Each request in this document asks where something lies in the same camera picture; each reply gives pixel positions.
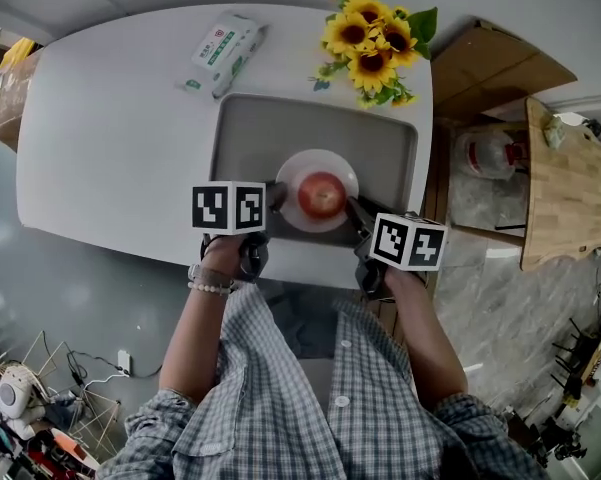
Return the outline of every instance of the wooden cutting board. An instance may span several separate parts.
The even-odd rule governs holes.
[[[530,194],[520,267],[533,270],[557,256],[584,258],[601,247],[601,144],[584,126],[568,126],[557,150],[543,130],[552,114],[527,98]]]

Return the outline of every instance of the beaded bracelet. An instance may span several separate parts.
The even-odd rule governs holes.
[[[187,283],[189,288],[199,290],[201,292],[217,293],[220,296],[228,296],[233,291],[231,288],[223,288],[222,286],[209,286],[208,284]]]

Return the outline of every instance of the power outlet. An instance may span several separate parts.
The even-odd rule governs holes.
[[[131,377],[131,355],[126,350],[118,350],[118,366],[127,377]]]

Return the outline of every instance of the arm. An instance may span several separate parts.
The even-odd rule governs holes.
[[[393,267],[387,270],[385,281],[396,299],[422,406],[431,411],[448,396],[466,393],[467,377],[424,285],[413,275]]]
[[[202,266],[233,276],[244,236],[214,240]],[[160,373],[160,389],[171,389],[199,404],[213,387],[226,298],[191,290]]]
[[[420,403],[455,432],[480,478],[546,479],[496,413],[467,394],[467,377],[420,280],[390,267],[385,281],[396,299]]]
[[[243,239],[215,240],[202,265],[232,276]],[[162,365],[160,391],[127,419],[127,443],[100,468],[99,480],[173,478],[173,447],[213,387],[225,302],[219,295],[191,290]]]

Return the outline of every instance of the person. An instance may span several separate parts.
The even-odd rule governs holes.
[[[202,272],[235,274],[241,241],[212,241]],[[258,288],[227,301],[199,283],[157,395],[127,419],[126,446],[98,478],[546,478],[467,393],[422,282],[393,268],[385,281],[408,354],[371,312],[339,301],[326,414]]]

